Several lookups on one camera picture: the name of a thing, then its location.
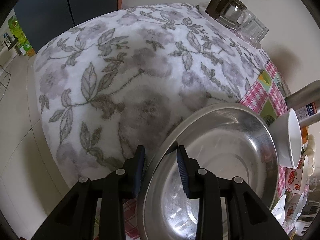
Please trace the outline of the clear faceted glass cup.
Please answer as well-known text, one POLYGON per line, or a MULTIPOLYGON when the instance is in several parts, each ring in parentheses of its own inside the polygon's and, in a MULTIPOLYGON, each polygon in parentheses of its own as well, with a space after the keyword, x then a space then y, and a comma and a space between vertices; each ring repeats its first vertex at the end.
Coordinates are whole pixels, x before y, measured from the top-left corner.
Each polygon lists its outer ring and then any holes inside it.
POLYGON ((268 33, 266 25, 256 16, 251 16, 239 27, 235 34, 255 48, 261 48, 260 42, 268 33))

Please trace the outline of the white floral plate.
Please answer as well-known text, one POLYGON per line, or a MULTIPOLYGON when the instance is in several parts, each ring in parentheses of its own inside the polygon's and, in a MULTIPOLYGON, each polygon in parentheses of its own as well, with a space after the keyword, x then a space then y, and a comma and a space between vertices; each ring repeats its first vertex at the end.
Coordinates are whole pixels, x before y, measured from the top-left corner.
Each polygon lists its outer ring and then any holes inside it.
POLYGON ((308 192, 303 194, 286 192, 274 202, 271 212, 286 233, 289 233, 295 226, 308 196, 308 192))

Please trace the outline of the stainless steel thermos jug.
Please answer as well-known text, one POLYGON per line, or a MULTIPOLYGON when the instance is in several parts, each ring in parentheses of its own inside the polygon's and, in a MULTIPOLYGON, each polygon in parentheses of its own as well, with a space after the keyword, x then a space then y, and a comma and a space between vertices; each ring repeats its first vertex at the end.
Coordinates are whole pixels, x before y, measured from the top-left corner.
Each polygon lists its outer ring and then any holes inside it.
POLYGON ((320 80, 313 81, 285 98, 288 108, 294 109, 300 128, 319 121, 320 80))

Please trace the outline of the dark blue cabinet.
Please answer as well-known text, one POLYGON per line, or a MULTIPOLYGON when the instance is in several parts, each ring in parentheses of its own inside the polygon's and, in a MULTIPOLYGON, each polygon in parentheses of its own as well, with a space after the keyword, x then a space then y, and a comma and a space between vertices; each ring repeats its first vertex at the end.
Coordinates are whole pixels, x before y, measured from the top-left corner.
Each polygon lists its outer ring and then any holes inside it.
POLYGON ((19 0, 15 15, 35 51, 61 33, 115 11, 118 0, 19 0))

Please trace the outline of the green cardboard box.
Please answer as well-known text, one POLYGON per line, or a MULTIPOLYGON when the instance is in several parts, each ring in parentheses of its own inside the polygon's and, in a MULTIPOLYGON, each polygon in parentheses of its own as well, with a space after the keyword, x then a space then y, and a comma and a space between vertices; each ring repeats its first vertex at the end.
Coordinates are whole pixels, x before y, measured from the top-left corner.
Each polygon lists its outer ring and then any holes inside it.
POLYGON ((14 35, 18 39, 18 42, 20 44, 19 48, 20 48, 21 52, 24 55, 27 54, 29 57, 34 56, 35 50, 30 45, 27 37, 25 36, 25 34, 24 34, 24 32, 18 22, 16 15, 13 15, 11 18, 9 18, 8 26, 9 26, 9 29, 10 29, 10 32, 12 33, 12 35, 14 35))

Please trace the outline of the pink checkered plastic tablecloth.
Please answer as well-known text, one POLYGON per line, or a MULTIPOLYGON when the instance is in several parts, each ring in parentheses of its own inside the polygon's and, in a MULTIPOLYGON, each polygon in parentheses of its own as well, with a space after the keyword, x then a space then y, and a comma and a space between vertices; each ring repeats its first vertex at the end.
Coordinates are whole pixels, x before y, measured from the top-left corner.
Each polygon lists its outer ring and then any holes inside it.
MULTIPOLYGON (((287 85, 278 73, 278 69, 269 62, 240 103, 259 113, 270 124, 285 113, 284 97, 287 91, 287 85)), ((124 217, 127 239, 139 239, 135 200, 129 200, 124 204, 124 217)))

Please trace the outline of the dark-rimmed glass cup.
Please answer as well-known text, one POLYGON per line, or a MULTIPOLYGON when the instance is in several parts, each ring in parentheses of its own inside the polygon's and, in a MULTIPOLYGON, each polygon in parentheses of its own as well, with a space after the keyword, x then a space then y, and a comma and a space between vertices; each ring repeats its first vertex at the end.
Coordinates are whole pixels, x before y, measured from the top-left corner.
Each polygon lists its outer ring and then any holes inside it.
POLYGON ((238 29, 243 21, 247 6, 240 0, 211 0, 206 9, 211 18, 229 29, 238 29))

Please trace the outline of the grey floral fleece cloth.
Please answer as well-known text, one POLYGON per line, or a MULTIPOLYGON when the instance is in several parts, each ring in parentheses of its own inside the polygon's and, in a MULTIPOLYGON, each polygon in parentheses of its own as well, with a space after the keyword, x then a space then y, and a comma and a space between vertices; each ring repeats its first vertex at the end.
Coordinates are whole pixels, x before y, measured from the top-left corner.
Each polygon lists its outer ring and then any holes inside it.
POLYGON ((45 44, 33 64, 42 128, 69 187, 150 160, 193 112, 239 102, 269 61, 187 3, 114 11, 45 44))

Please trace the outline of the strawberry pattern mug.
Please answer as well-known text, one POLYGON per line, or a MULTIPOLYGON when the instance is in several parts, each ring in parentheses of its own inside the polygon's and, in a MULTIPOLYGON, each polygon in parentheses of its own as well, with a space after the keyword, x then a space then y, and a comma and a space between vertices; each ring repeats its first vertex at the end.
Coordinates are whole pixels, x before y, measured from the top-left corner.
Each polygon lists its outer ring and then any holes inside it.
POLYGON ((288 168, 285 177, 285 189, 293 194, 302 194, 308 177, 309 160, 303 155, 296 169, 288 168))

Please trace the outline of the white bowl red rim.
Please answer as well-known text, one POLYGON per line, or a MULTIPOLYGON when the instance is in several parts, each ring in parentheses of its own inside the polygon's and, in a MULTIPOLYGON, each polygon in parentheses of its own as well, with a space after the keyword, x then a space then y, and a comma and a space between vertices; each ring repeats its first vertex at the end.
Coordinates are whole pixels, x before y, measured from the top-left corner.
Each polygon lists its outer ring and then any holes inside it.
POLYGON ((302 135, 294 109, 290 108, 268 127, 280 166, 296 169, 302 154, 302 135))

